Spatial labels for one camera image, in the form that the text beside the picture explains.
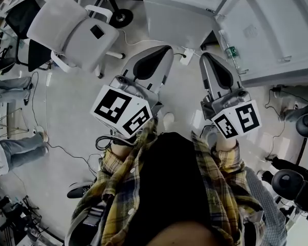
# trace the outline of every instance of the black chair back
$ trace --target black chair back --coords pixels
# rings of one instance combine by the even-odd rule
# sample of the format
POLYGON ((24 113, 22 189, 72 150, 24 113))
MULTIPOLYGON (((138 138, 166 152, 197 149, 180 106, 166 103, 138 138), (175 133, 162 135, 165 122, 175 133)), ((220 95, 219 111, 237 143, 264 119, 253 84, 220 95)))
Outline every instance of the black chair back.
POLYGON ((27 39, 27 31, 39 11, 35 0, 24 0, 9 11, 6 22, 20 39, 27 39))

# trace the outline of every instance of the wall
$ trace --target wall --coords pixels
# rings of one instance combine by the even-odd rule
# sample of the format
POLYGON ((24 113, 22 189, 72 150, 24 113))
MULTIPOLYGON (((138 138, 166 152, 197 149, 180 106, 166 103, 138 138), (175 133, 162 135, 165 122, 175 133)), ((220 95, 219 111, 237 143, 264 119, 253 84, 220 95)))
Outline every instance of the wall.
POLYGON ((286 246, 308 246, 308 221, 300 216, 287 232, 286 246))

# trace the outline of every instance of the black t-shirt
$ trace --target black t-shirt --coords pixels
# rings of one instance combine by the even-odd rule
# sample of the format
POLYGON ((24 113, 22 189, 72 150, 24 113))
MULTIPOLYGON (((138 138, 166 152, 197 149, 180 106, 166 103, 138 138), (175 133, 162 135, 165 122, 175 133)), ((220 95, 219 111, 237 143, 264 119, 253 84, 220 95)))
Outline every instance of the black t-shirt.
POLYGON ((140 205, 124 245, 144 246, 179 221, 208 227, 209 208, 193 143, 177 133, 165 133, 143 156, 140 205))

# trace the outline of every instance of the black office chair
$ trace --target black office chair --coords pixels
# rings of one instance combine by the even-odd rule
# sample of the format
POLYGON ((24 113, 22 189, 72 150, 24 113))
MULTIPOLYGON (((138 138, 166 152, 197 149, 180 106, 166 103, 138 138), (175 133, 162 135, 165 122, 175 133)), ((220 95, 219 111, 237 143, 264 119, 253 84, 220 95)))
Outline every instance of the black office chair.
MULTIPOLYGON (((30 41, 29 46, 29 63, 23 63, 18 58, 18 49, 21 39, 27 39, 27 31, 30 28, 32 21, 34 20, 37 13, 40 11, 40 6, 35 0, 24 0, 18 5, 14 6, 6 16, 6 22, 11 27, 11 29, 17 35, 16 52, 15 59, 16 63, 19 65, 24 65, 29 67, 29 72, 32 72, 36 68, 40 68, 41 65, 48 62, 51 57, 50 49, 40 45, 35 41, 30 41)), ((47 68, 40 68, 42 70, 48 70, 50 64, 47 68)))

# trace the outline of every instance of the trouser leg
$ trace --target trouser leg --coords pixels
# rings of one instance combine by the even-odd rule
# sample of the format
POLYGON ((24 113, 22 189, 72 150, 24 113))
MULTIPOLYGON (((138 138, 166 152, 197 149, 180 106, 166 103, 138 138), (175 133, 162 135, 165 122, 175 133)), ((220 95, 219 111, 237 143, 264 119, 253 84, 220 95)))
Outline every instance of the trouser leg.
POLYGON ((31 77, 20 77, 14 79, 0 80, 1 89, 24 89, 31 83, 31 77))
POLYGON ((293 170, 301 174, 304 180, 308 180, 308 170, 306 168, 295 165, 287 160, 275 157, 273 159, 272 166, 274 166, 278 170, 293 170))
POLYGON ((280 92, 275 92, 277 97, 292 97, 297 102, 308 105, 308 86, 282 87, 280 92))
POLYGON ((36 133, 33 137, 26 137, 19 140, 3 139, 0 144, 4 151, 11 156, 16 153, 27 152, 43 145, 43 139, 40 133, 36 133))
POLYGON ((0 94, 0 103, 11 103, 16 100, 23 100, 30 97, 31 91, 26 90, 9 90, 0 94))
POLYGON ((46 154, 46 147, 41 146, 35 150, 31 150, 25 153, 14 154, 11 156, 10 164, 8 165, 9 170, 20 167, 23 164, 35 161, 42 158, 46 154))
POLYGON ((270 171, 265 171, 262 174, 261 179, 263 181, 266 181, 267 183, 269 183, 270 185, 272 184, 272 180, 273 180, 274 175, 270 172, 270 171))
POLYGON ((299 117, 301 117, 304 114, 308 114, 308 106, 302 108, 302 109, 289 109, 284 111, 280 115, 281 121, 288 121, 288 122, 296 122, 299 117))

